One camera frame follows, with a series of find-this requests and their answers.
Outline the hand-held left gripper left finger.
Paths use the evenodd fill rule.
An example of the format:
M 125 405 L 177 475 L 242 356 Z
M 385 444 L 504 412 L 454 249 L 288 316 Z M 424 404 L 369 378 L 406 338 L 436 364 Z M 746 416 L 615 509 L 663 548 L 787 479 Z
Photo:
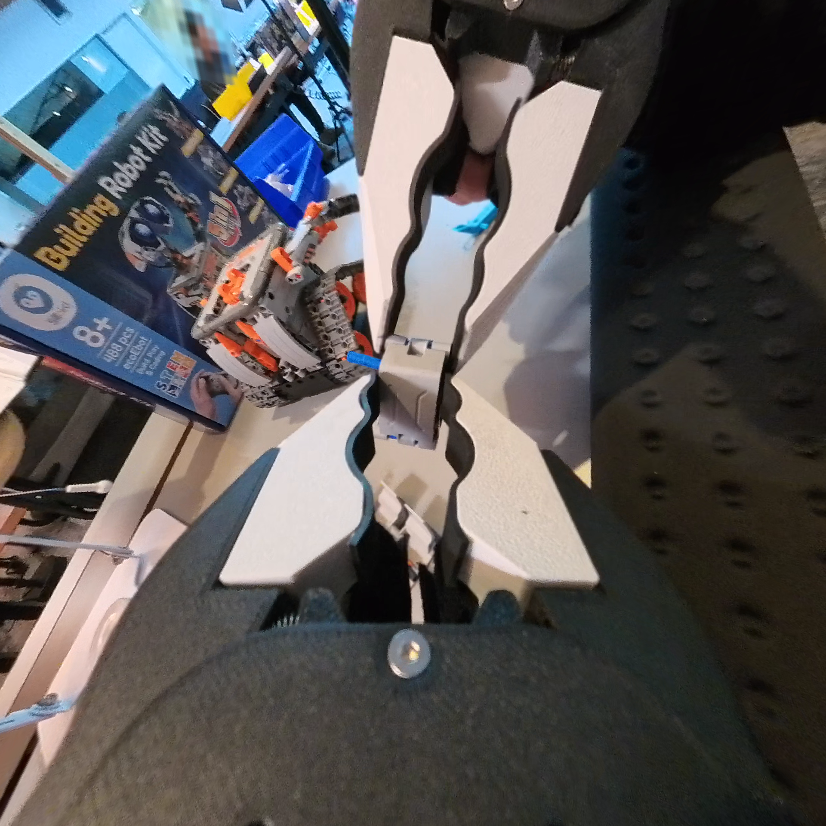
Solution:
M 369 424 L 365 375 L 278 446 L 274 463 L 219 576 L 223 586 L 274 586 L 291 594 L 356 583 L 351 542 L 373 507 L 355 456 Z

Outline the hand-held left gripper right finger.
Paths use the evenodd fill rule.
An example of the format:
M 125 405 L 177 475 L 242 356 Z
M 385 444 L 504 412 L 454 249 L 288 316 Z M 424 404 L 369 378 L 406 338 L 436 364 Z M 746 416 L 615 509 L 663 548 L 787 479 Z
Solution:
M 591 556 L 537 444 L 465 381 L 447 386 L 446 456 L 457 473 L 444 562 L 473 594 L 591 590 Z

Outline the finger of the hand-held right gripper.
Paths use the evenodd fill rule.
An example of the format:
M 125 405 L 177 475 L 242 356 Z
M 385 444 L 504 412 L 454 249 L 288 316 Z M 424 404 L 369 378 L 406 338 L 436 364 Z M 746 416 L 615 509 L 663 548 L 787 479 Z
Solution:
M 453 374 L 490 337 L 557 239 L 601 96 L 562 81 L 511 114 L 494 166 L 498 212 L 474 259 L 472 289 L 452 346 Z
M 376 352 L 396 330 L 407 264 L 427 225 L 435 162 L 457 107 L 453 82 L 435 47 L 393 36 L 358 175 L 367 319 Z

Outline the grey block module orange part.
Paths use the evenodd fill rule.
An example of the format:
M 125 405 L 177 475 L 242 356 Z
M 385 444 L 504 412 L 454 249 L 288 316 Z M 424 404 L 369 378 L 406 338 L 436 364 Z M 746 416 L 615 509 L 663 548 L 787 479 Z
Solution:
M 407 562 L 415 572 L 423 566 L 435 572 L 435 555 L 439 534 L 382 481 L 376 498 L 376 520 L 407 554 Z

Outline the grey block module blue pin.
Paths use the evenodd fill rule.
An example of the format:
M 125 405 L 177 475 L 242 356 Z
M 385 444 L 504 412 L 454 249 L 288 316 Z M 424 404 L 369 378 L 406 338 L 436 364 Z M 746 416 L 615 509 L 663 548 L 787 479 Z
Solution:
M 353 351 L 347 362 L 377 373 L 377 439 L 434 450 L 449 347 L 431 339 L 389 336 L 381 357 Z

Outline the person's right hand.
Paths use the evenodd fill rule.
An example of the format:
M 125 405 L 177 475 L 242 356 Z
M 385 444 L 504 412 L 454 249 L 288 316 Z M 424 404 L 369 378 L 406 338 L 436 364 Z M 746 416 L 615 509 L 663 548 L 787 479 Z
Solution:
M 459 166 L 455 181 L 446 185 L 444 197 L 458 206 L 497 199 L 496 156 L 468 150 Z

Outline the blue plastic storage bin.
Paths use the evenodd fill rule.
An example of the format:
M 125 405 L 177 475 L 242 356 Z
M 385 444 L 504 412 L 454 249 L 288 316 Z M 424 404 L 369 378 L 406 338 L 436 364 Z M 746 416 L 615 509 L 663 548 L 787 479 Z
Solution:
M 330 184 L 320 147 L 281 115 L 234 161 L 285 224 L 295 227 L 312 202 L 326 201 Z

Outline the yellow plastic bin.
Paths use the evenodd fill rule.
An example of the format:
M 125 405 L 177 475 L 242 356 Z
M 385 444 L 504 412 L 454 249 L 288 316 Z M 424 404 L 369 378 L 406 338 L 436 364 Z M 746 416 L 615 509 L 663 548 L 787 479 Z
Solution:
M 255 60 L 246 61 L 225 87 L 225 90 L 212 102 L 212 109 L 219 118 L 235 119 L 251 101 L 253 91 L 250 81 L 261 68 Z

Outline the grey orange tracked toy robot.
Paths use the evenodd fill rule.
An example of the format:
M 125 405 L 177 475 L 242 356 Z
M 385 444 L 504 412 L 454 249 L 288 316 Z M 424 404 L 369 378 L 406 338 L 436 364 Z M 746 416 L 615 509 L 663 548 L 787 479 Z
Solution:
M 191 336 L 254 406 L 284 407 L 379 364 L 354 326 L 364 262 L 315 263 L 338 221 L 358 211 L 348 194 L 310 203 L 294 229 L 272 223 L 222 264 L 201 301 Z

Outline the white zip tie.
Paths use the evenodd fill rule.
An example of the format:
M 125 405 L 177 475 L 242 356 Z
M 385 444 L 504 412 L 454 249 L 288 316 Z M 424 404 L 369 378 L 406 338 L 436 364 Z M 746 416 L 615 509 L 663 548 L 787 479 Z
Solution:
M 106 495 L 113 486 L 113 482 L 109 480 L 101 480 L 92 483 L 80 483 L 67 485 L 64 487 L 50 487 L 31 490 L 15 490 L 11 488 L 4 488 L 1 491 L 1 498 L 10 498 L 17 496 L 44 496 L 44 495 L 77 495 L 77 494 L 95 494 Z
M 11 544 L 18 546 L 28 546 L 33 548 L 67 549 L 67 550 L 88 550 L 101 552 L 112 558 L 129 559 L 135 553 L 128 547 L 121 547 L 110 544 L 92 543 L 85 541 L 72 541 L 64 539 L 44 538 L 30 535 L 1 534 L 1 544 Z

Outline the blue tipped zip tie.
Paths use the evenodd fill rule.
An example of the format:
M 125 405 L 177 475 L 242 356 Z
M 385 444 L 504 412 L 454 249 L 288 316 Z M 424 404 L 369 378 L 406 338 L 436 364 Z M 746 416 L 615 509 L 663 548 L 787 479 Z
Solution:
M 76 702 L 77 695 L 62 697 L 49 693 L 32 705 L 1 717 L 1 735 L 65 714 L 74 708 Z

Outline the blue robot kit box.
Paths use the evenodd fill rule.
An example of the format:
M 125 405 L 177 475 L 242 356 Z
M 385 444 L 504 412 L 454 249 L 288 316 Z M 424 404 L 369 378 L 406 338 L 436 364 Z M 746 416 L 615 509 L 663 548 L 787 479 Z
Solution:
M 160 86 L 2 255 L 2 340 L 223 432 L 243 397 L 192 332 L 225 265 L 280 216 Z

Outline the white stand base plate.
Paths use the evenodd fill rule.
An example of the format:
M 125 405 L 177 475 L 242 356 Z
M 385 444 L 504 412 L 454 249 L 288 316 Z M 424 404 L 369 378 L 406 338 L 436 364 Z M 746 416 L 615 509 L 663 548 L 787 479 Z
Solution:
M 49 692 L 56 694 L 67 709 L 37 726 L 40 755 L 45 767 L 49 767 L 55 759 L 65 740 L 77 703 L 126 609 L 186 528 L 184 523 L 164 511 L 150 511 L 129 543 L 133 556 L 114 566 L 49 687 Z

